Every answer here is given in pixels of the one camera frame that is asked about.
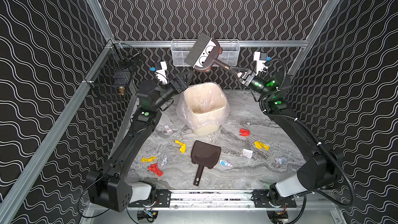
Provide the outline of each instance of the white mesh basket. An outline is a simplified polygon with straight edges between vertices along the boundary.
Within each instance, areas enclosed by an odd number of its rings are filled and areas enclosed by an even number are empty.
[[[238,57],[240,52],[240,46],[238,40],[217,40],[222,47],[222,53],[218,56],[218,60],[224,62],[230,66],[236,66],[238,64]],[[190,65],[184,62],[189,51],[193,47],[196,40],[172,40],[172,58],[173,65],[177,67],[190,67]]]

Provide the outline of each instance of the black wire basket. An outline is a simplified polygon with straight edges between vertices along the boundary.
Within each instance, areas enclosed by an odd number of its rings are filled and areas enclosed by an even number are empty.
[[[140,52],[134,53],[130,57],[116,52],[108,54],[94,76],[94,81],[89,83],[94,94],[105,101],[129,100],[132,68],[139,55]]]

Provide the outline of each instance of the brown dustpan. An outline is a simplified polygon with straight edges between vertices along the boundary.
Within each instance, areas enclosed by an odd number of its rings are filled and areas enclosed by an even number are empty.
[[[213,168],[220,157],[221,147],[214,146],[208,143],[203,143],[200,141],[195,141],[192,147],[191,159],[192,163],[197,163],[199,165],[198,171],[196,172],[195,180],[193,185],[199,186],[200,178],[202,177],[202,172],[204,167],[209,169]]]

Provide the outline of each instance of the brush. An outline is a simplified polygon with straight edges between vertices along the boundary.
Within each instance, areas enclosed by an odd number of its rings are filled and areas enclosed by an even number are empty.
[[[221,53],[222,48],[217,40],[201,33],[184,61],[200,72],[208,72],[214,63],[229,69],[228,65],[217,59]]]

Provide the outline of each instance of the yellow paper scrap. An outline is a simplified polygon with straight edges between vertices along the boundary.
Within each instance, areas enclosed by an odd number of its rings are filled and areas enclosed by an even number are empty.
[[[262,147],[264,147],[264,149],[266,149],[266,150],[269,150],[269,146],[268,146],[268,145],[265,145],[265,144],[263,144],[263,142],[260,142],[260,145],[261,145]]]
[[[176,143],[181,145],[180,151],[181,151],[181,153],[184,153],[187,149],[187,146],[184,143],[178,141],[177,139],[176,139]]]
[[[150,158],[145,158],[145,157],[143,157],[142,159],[141,159],[141,162],[143,163],[143,162],[153,162],[153,160],[155,160],[157,157],[150,157]]]
[[[254,142],[254,145],[256,146],[257,149],[262,149],[261,144],[258,141]]]

